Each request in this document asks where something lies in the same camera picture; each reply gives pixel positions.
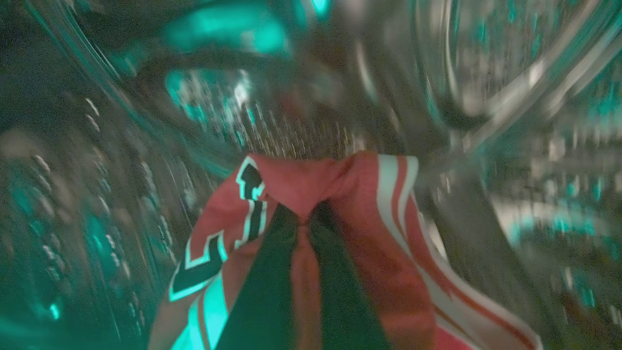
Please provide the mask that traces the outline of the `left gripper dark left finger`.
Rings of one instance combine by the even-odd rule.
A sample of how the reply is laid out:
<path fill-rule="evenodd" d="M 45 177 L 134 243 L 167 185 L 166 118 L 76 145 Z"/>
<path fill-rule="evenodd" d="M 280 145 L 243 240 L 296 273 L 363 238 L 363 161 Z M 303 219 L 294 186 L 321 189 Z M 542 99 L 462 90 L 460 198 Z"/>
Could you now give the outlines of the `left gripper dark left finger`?
<path fill-rule="evenodd" d="M 295 213 L 278 204 L 216 348 L 293 350 Z"/>

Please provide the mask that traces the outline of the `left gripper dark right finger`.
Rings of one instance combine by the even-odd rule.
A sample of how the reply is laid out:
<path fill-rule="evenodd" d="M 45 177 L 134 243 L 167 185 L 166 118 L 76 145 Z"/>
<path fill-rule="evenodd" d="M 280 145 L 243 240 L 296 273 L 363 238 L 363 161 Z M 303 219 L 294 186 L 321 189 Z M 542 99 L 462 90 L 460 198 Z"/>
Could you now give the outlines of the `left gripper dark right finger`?
<path fill-rule="evenodd" d="M 388 350 L 379 317 L 326 202 L 314 208 L 309 228 L 320 272 L 323 348 Z"/>

